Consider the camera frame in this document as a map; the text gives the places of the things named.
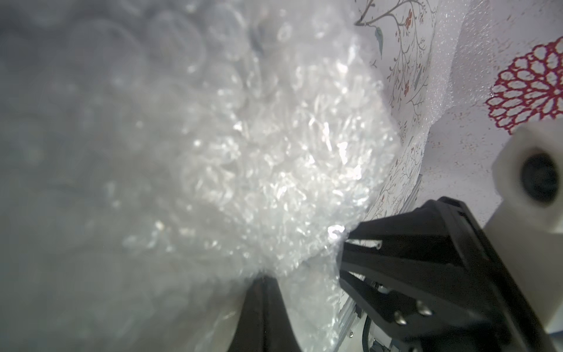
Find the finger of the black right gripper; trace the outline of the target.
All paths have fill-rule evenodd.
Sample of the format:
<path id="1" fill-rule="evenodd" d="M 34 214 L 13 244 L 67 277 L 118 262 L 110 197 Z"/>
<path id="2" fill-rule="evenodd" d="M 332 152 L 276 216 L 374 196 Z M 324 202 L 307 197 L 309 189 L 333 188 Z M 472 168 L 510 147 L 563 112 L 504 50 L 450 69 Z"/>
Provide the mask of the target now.
<path id="1" fill-rule="evenodd" d="M 422 261 L 343 261 L 340 284 L 377 326 L 395 340 L 422 341 L 440 334 L 440 318 L 417 303 L 435 304 L 440 265 Z"/>
<path id="2" fill-rule="evenodd" d="M 451 233 L 464 214 L 466 203 L 441 197 L 410 212 L 363 221 L 349 233 L 340 261 L 362 254 L 462 266 Z"/>

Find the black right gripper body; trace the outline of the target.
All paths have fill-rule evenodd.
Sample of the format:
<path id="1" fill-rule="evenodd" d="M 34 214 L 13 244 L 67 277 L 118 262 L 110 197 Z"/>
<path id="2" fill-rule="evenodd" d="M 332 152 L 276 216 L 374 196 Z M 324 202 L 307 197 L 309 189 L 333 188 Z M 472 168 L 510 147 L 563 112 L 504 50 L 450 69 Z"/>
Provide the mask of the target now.
<path id="1" fill-rule="evenodd" d="M 403 351 L 552 351 L 554 345 L 466 206 L 451 233 L 462 266 L 440 265 L 435 304 L 417 303 L 440 318 L 440 334 L 400 341 Z"/>

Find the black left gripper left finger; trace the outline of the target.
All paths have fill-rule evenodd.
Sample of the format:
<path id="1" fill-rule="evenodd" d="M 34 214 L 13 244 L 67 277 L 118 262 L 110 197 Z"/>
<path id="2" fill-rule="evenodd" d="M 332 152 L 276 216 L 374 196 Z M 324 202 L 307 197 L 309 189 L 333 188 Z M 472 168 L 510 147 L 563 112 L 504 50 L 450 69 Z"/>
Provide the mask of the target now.
<path id="1" fill-rule="evenodd" d="M 228 352 L 264 351 L 264 278 L 246 292 L 242 311 Z"/>

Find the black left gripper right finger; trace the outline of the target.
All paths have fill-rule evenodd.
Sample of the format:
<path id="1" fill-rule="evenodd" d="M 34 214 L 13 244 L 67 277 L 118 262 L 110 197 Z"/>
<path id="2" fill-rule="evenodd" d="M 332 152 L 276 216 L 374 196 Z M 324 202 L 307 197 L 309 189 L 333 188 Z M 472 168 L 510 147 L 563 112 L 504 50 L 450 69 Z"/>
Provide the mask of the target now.
<path id="1" fill-rule="evenodd" d="M 278 281 L 265 277 L 264 300 L 264 351 L 300 352 L 301 347 L 294 334 Z"/>

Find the clear bubble wrap sheet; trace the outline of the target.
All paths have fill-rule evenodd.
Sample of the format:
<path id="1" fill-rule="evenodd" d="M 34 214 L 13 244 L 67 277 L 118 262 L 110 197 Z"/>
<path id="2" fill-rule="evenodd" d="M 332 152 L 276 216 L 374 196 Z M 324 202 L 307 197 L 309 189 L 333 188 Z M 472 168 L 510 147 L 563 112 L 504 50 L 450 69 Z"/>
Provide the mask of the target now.
<path id="1" fill-rule="evenodd" d="M 1 350 L 225 351 L 252 280 L 337 343 L 400 147 L 349 1 L 1 3 Z"/>
<path id="2" fill-rule="evenodd" d="M 440 1 L 425 80 L 419 139 L 450 108 L 467 106 L 485 91 L 482 81 L 482 34 L 486 1 Z"/>

